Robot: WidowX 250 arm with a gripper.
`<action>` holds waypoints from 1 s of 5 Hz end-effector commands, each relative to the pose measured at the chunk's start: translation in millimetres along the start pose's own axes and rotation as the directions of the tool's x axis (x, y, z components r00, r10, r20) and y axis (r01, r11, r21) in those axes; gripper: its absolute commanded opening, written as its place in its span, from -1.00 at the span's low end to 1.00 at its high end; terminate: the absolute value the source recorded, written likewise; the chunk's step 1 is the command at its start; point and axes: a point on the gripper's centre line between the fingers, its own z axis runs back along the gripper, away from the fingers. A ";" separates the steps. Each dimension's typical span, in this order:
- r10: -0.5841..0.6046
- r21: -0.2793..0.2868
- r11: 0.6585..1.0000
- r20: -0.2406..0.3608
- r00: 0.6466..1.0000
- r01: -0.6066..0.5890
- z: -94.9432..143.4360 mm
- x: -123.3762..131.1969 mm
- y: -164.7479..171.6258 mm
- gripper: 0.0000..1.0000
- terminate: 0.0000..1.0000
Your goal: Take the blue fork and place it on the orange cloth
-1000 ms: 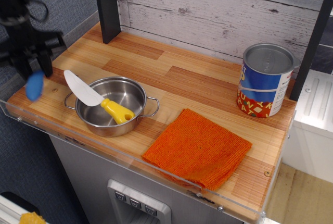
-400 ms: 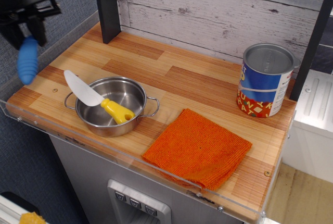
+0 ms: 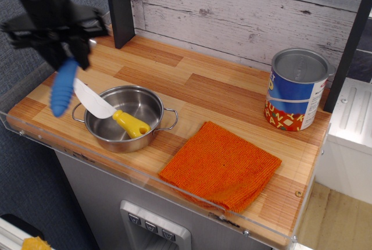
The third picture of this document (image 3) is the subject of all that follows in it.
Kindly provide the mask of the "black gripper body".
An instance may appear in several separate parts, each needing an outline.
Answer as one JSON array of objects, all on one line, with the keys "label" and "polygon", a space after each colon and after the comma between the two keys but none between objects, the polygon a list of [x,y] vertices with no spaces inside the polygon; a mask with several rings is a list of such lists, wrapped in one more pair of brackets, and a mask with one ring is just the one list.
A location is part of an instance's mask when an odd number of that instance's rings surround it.
[{"label": "black gripper body", "polygon": [[2,23],[15,48],[45,48],[108,35],[102,15],[71,0],[19,0],[26,11]]}]

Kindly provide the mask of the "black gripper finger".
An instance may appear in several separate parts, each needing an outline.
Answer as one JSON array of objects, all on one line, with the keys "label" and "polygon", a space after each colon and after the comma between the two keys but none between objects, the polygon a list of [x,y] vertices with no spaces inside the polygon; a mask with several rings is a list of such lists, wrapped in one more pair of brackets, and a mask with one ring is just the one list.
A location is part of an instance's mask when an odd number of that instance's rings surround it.
[{"label": "black gripper finger", "polygon": [[59,70],[67,59],[60,41],[34,41],[33,47],[54,70]]},{"label": "black gripper finger", "polygon": [[74,56],[79,66],[86,70],[89,66],[88,55],[90,54],[89,39],[79,36],[72,36],[68,39],[70,52]]}]

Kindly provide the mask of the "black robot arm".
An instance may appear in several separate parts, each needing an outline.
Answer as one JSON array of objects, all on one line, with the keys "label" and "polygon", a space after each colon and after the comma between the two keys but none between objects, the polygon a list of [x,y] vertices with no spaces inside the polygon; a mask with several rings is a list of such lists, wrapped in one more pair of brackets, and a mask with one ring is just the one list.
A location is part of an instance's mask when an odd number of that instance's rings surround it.
[{"label": "black robot arm", "polygon": [[71,0],[19,0],[25,13],[1,26],[16,49],[35,49],[55,70],[71,55],[89,67],[90,39],[106,36],[101,12]]}]

